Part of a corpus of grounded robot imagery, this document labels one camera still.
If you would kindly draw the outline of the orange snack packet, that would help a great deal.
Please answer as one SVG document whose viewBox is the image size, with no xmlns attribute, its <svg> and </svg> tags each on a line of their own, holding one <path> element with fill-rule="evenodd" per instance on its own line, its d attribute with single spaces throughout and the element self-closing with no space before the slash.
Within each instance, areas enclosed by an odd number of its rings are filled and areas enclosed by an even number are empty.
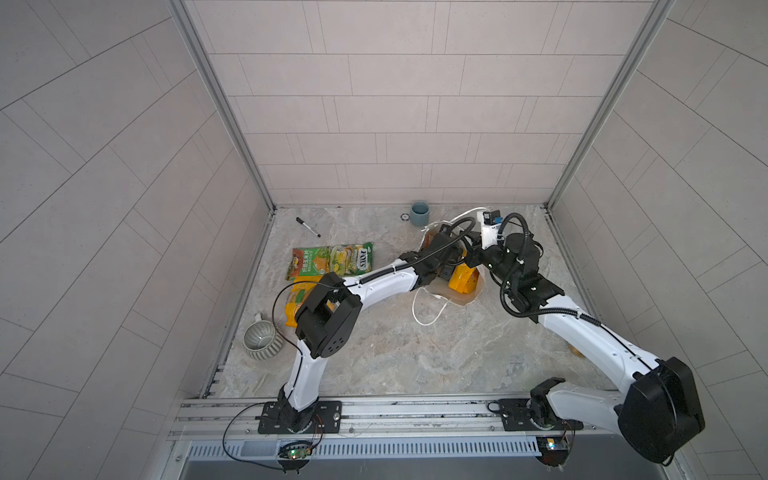
<svg viewBox="0 0 768 480">
<path fill-rule="evenodd" d="M 468 267 L 466 264 L 458 265 L 449 280 L 449 288 L 459 294 L 472 294 L 477 289 L 480 273 L 476 267 Z"/>
</svg>

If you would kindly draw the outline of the white printed paper bag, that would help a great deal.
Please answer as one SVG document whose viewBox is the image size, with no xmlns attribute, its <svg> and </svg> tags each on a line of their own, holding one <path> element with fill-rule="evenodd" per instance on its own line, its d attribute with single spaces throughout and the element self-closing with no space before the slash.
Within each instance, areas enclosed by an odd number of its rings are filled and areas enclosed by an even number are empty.
<svg viewBox="0 0 768 480">
<path fill-rule="evenodd" d="M 422 229 L 422 242 L 421 247 L 427 247 L 434 236 L 438 233 L 442 226 L 450 225 L 457 222 L 459 219 L 465 216 L 471 216 L 477 219 L 480 212 L 484 210 L 484 207 L 475 207 L 467 210 L 451 220 L 440 220 L 428 224 Z M 464 307 L 474 302 L 477 297 L 482 293 L 486 286 L 484 276 L 478 267 L 470 268 L 464 264 L 455 267 L 450 275 L 439 275 L 426 287 L 419 287 L 416 290 L 413 301 L 411 303 L 411 314 L 413 319 L 422 327 L 428 327 L 433 325 L 442 315 L 443 311 L 449 304 Z M 416 312 L 416 300 L 420 293 L 426 293 L 435 299 L 443 300 L 442 307 L 437 315 L 429 321 L 422 322 Z"/>
</svg>

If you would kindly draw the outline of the green snack packet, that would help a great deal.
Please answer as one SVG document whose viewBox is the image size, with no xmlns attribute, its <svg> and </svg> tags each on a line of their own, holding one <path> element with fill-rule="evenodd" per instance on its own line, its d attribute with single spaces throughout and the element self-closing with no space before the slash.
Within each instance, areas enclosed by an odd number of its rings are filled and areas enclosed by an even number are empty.
<svg viewBox="0 0 768 480">
<path fill-rule="evenodd" d="M 330 250 L 331 270 L 341 277 L 358 276 L 373 269 L 373 243 L 334 245 Z"/>
</svg>

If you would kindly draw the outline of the green corn chips bag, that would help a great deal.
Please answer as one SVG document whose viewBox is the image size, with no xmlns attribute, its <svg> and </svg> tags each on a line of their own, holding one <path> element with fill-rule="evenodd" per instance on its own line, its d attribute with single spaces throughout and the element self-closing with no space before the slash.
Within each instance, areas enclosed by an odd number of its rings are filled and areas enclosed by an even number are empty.
<svg viewBox="0 0 768 480">
<path fill-rule="evenodd" d="M 323 276 L 332 271 L 331 248 L 328 246 L 294 248 L 286 273 L 287 280 L 298 277 Z"/>
</svg>

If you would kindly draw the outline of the yellow snack bag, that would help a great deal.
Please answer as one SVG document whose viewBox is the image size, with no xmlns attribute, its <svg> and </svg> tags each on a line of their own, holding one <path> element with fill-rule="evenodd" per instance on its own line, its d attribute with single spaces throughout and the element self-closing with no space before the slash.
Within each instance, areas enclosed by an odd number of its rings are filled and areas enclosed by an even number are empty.
<svg viewBox="0 0 768 480">
<path fill-rule="evenodd" d="M 298 276 L 292 280 L 292 286 L 288 293 L 285 305 L 286 323 L 291 328 L 297 327 L 296 315 L 309 293 L 322 279 L 322 275 Z"/>
</svg>

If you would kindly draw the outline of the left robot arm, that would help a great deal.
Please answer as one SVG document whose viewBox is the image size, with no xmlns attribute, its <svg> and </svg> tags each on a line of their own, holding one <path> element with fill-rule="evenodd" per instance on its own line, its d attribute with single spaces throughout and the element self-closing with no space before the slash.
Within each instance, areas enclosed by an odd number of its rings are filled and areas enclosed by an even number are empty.
<svg viewBox="0 0 768 480">
<path fill-rule="evenodd" d="M 328 359 L 350 339 L 359 315 L 396 295 L 429 285 L 444 265 L 459 257 L 464 232 L 436 234 L 430 244 L 402 254 L 390 265 L 363 276 L 328 273 L 312 284 L 296 314 L 297 350 L 290 377 L 277 400 L 278 424 L 293 433 L 313 420 Z"/>
</svg>

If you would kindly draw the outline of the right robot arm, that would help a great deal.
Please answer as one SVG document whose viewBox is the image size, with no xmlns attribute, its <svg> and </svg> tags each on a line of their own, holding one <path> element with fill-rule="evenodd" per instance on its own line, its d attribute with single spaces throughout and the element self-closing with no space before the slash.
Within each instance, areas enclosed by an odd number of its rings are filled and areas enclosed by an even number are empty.
<svg viewBox="0 0 768 480">
<path fill-rule="evenodd" d="M 621 435 L 643 458 L 667 465 L 706 425 L 688 365 L 633 345 L 581 309 L 538 271 L 541 251 L 529 233 L 504 242 L 473 232 L 466 243 L 470 266 L 484 265 L 511 316 L 529 319 L 557 334 L 597 366 L 612 390 L 580 387 L 551 377 L 534 387 L 528 402 L 532 425 L 541 430 L 582 422 Z"/>
</svg>

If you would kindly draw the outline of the teal ceramic cup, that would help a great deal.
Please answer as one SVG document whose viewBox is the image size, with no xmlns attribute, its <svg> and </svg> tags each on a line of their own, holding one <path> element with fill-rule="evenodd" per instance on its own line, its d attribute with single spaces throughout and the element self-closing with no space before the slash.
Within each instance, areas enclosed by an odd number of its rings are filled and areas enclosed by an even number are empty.
<svg viewBox="0 0 768 480">
<path fill-rule="evenodd" d="M 413 203 L 409 217 L 412 225 L 418 228 L 427 226 L 430 223 L 430 206 L 423 201 Z"/>
</svg>

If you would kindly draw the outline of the small bottle green label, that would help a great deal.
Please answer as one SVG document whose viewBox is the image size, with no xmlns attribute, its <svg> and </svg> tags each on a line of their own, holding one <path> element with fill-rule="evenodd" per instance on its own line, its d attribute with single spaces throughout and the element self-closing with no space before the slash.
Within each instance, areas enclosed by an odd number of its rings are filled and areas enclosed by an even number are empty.
<svg viewBox="0 0 768 480">
<path fill-rule="evenodd" d="M 581 351 L 579 351 L 579 350 L 578 350 L 576 347 L 574 347 L 573 345 L 571 345 L 571 344 L 568 344 L 568 347 L 569 347 L 570 351 L 571 351 L 571 352 L 572 352 L 572 353 L 573 353 L 575 356 L 577 356 L 577 357 L 579 357 L 579 358 L 586 358 L 586 357 L 585 357 L 585 355 L 584 355 L 584 354 L 583 354 Z"/>
</svg>

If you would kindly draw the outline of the black marker pen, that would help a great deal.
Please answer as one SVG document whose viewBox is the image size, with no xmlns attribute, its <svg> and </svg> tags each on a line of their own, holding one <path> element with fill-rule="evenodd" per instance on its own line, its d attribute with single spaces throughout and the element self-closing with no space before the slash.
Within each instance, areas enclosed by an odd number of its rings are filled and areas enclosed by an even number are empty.
<svg viewBox="0 0 768 480">
<path fill-rule="evenodd" d="M 296 222 L 298 224 L 300 224 L 302 227 L 307 229 L 312 235 L 314 235 L 315 237 L 318 237 L 318 238 L 322 238 L 322 235 L 315 228 L 313 228 L 311 225 L 309 225 L 305 220 L 303 220 L 302 218 L 300 218 L 298 216 L 295 217 L 295 220 L 296 220 Z"/>
</svg>

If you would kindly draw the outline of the right circuit board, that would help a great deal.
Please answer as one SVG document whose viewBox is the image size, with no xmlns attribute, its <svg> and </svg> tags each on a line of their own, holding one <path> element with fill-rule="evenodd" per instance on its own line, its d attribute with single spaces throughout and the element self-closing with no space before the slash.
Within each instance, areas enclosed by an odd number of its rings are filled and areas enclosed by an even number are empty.
<svg viewBox="0 0 768 480">
<path fill-rule="evenodd" d="M 537 460 L 547 467 L 560 468 L 570 456 L 571 447 L 564 438 L 537 437 L 536 443 L 540 452 Z"/>
</svg>

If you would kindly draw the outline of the circuit board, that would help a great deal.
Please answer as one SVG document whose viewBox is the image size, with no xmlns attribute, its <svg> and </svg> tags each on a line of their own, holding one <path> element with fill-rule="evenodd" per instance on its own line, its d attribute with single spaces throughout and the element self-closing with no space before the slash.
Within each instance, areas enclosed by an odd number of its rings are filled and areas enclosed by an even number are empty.
<svg viewBox="0 0 768 480">
<path fill-rule="evenodd" d="M 285 461 L 303 461 L 311 455 L 314 444 L 310 441 L 294 441 L 287 443 L 278 450 L 278 458 Z"/>
<path fill-rule="evenodd" d="M 570 456 L 571 447 L 564 438 L 537 437 L 536 443 L 540 452 L 537 460 L 547 467 L 560 468 Z"/>
</svg>

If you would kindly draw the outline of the left circuit board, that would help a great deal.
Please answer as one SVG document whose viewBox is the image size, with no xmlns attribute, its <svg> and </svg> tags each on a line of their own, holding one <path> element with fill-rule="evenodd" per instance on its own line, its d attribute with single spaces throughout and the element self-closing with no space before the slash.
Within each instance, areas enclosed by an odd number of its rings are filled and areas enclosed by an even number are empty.
<svg viewBox="0 0 768 480">
<path fill-rule="evenodd" d="M 310 441 L 294 441 L 287 443 L 278 450 L 278 458 L 285 461 L 303 461 L 311 455 L 314 444 Z"/>
</svg>

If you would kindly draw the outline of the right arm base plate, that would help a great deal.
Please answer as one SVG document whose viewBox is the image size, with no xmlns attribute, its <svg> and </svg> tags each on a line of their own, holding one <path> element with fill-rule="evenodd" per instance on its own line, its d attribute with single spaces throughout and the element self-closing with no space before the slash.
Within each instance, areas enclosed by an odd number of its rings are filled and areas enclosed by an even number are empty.
<svg viewBox="0 0 768 480">
<path fill-rule="evenodd" d="M 584 423 L 578 420 L 563 420 L 559 417 L 538 419 L 530 408 L 529 399 L 508 398 L 490 401 L 486 408 L 500 418 L 505 432 L 533 430 L 572 432 L 584 429 Z"/>
</svg>

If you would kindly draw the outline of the aluminium mounting rail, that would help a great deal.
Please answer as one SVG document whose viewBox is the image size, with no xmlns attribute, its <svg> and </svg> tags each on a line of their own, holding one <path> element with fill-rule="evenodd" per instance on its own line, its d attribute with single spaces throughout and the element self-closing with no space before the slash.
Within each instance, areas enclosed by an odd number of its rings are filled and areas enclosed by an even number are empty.
<svg viewBox="0 0 768 480">
<path fill-rule="evenodd" d="M 615 434 L 639 442 L 646 433 L 665 433 L 676 426 L 662 401 L 622 400 L 613 391 L 589 393 L 564 390 L 555 395 L 560 406 L 540 407 L 530 400 L 538 419 L 559 417 L 578 420 L 584 429 L 572 432 L 505 432 L 500 418 L 490 413 L 490 401 L 524 398 L 523 394 L 476 394 L 435 396 L 363 396 L 323 398 L 343 403 L 340 430 L 336 434 L 258 433 L 267 399 L 186 400 L 172 422 L 171 440 L 333 440 L 437 437 L 564 437 L 575 433 Z"/>
</svg>

